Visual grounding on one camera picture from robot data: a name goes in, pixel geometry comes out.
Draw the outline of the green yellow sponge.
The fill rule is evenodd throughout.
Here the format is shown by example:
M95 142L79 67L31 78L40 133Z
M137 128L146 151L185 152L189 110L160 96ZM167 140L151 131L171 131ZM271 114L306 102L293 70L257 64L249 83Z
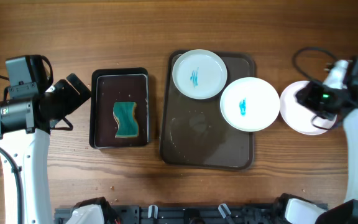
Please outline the green yellow sponge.
M135 118L136 102L115 102L113 116L117 123L116 138L136 138L139 135L139 125Z

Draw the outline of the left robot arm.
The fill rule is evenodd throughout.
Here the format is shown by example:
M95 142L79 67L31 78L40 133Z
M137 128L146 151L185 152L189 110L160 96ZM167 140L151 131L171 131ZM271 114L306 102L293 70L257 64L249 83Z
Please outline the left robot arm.
M0 101L0 156L6 223L53 223L47 174L50 133L91 96L74 74L44 93Z

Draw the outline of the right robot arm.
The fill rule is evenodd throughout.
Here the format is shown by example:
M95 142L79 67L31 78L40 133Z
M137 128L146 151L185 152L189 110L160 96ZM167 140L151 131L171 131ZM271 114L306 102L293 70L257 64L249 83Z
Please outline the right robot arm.
M334 63L324 82L311 80L297 102L316 117L341 115L348 147L348 181L344 203L322 213L317 223L358 223L358 57Z

